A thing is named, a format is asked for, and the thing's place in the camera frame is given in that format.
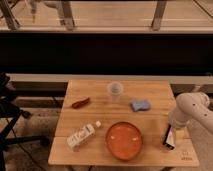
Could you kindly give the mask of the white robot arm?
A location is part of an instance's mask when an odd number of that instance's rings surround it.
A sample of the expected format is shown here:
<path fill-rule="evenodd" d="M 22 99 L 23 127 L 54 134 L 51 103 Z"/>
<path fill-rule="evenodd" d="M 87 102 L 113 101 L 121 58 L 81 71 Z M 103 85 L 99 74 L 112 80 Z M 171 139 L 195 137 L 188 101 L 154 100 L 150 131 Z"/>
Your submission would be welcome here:
<path fill-rule="evenodd" d="M 178 140 L 177 130 L 184 128 L 191 119 L 213 134 L 213 111 L 209 105 L 210 98 L 203 92 L 182 93 L 176 97 L 176 106 L 168 114 L 175 140 Z"/>

